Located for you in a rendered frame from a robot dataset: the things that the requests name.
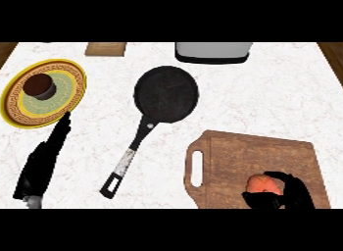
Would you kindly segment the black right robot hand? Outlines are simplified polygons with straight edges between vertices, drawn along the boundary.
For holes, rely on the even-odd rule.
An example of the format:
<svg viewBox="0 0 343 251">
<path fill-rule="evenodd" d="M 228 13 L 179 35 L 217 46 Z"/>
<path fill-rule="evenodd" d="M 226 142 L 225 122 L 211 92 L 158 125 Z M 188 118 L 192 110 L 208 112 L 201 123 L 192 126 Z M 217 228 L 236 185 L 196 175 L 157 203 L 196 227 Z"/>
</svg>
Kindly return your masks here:
<svg viewBox="0 0 343 251">
<path fill-rule="evenodd" d="M 272 192 L 250 193 L 245 191 L 241 196 L 248 207 L 251 209 L 279 209 L 285 207 L 287 209 L 312 210 L 315 206 L 303 181 L 282 172 L 264 172 L 263 175 L 269 175 L 281 181 L 282 194 L 276 195 Z"/>
</svg>

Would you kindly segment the white and black appliance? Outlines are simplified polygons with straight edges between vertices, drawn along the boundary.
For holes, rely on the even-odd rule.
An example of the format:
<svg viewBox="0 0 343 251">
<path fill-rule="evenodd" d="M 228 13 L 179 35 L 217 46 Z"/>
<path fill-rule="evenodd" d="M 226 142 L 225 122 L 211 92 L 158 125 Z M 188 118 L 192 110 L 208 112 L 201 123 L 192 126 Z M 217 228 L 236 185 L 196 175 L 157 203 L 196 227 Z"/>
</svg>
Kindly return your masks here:
<svg viewBox="0 0 343 251">
<path fill-rule="evenodd" d="M 174 56 L 183 63 L 241 64 L 248 58 L 251 42 L 177 42 Z"/>
</svg>

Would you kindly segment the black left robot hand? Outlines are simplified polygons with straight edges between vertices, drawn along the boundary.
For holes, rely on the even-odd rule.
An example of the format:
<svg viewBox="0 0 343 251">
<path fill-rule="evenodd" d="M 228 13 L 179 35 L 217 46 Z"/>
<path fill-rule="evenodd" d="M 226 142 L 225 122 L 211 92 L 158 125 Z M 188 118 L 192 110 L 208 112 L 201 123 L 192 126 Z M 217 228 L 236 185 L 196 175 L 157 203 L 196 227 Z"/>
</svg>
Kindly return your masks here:
<svg viewBox="0 0 343 251">
<path fill-rule="evenodd" d="M 43 141 L 28 157 L 19 176 L 15 199 L 24 200 L 28 196 L 41 197 L 49 187 L 58 155 L 71 131 L 71 113 L 60 118 L 52 134 Z"/>
</svg>

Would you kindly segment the tan wooden block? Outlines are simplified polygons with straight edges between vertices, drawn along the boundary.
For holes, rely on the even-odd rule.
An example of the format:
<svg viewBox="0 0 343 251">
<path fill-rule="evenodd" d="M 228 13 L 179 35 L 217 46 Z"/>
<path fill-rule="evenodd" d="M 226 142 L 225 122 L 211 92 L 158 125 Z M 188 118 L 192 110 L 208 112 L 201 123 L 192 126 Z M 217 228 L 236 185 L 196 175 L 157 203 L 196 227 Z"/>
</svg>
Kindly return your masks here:
<svg viewBox="0 0 343 251">
<path fill-rule="evenodd" d="M 90 42 L 86 49 L 86 55 L 123 57 L 126 45 L 126 42 Z"/>
</svg>

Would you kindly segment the orange squash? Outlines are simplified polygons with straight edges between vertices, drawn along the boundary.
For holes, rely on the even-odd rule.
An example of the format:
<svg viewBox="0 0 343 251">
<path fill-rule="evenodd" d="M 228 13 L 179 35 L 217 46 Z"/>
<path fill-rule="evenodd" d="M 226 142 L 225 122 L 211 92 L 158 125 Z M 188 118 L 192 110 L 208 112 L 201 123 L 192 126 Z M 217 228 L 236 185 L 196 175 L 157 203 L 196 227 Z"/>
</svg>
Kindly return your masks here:
<svg viewBox="0 0 343 251">
<path fill-rule="evenodd" d="M 281 181 L 269 175 L 253 175 L 247 180 L 245 191 L 250 193 L 272 192 L 281 195 Z"/>
</svg>

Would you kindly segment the black frying pan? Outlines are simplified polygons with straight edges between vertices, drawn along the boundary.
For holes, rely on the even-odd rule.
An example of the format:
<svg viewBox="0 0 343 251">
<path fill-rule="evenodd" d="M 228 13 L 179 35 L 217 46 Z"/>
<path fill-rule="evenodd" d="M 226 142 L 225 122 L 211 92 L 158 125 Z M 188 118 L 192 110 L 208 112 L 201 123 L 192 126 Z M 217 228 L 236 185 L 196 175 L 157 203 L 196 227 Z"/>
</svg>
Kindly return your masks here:
<svg viewBox="0 0 343 251">
<path fill-rule="evenodd" d="M 140 76 L 133 97 L 142 119 L 134 139 L 100 189 L 108 199 L 115 195 L 140 143 L 158 123 L 179 122 L 192 113 L 199 97 L 196 81 L 182 68 L 160 66 Z"/>
</svg>

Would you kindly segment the chocolate cupcake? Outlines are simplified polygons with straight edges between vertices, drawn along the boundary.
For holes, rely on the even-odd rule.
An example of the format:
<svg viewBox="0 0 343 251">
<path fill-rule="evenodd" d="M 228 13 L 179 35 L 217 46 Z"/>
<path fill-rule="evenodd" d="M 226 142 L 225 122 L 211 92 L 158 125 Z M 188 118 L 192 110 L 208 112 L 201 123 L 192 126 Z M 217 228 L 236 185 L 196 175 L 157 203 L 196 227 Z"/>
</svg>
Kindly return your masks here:
<svg viewBox="0 0 343 251">
<path fill-rule="evenodd" d="M 56 85 L 50 75 L 32 75 L 24 84 L 24 91 L 34 99 L 47 100 L 56 93 Z"/>
</svg>

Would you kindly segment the brown wooden cutting board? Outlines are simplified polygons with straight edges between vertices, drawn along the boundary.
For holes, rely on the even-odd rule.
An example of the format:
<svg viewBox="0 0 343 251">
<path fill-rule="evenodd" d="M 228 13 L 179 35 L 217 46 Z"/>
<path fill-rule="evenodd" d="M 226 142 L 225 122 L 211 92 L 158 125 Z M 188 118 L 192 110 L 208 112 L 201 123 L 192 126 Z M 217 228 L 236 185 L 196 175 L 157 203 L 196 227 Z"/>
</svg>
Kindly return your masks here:
<svg viewBox="0 0 343 251">
<path fill-rule="evenodd" d="M 185 160 L 185 189 L 199 209 L 248 206 L 241 194 L 247 180 L 282 172 L 306 184 L 313 206 L 330 209 L 313 145 L 309 142 L 205 130 L 191 143 Z"/>
</svg>

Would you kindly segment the yellow patterned plate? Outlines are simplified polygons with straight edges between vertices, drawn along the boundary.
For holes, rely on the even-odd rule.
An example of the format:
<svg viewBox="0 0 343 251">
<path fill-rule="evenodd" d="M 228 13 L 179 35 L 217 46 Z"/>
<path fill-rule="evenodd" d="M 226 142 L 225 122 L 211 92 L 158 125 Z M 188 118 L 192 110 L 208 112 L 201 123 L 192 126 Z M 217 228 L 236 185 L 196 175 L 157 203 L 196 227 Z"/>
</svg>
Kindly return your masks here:
<svg viewBox="0 0 343 251">
<path fill-rule="evenodd" d="M 86 93 L 87 76 L 66 59 L 29 65 L 12 78 L 0 97 L 0 114 L 19 128 L 53 124 L 77 107 Z"/>
</svg>

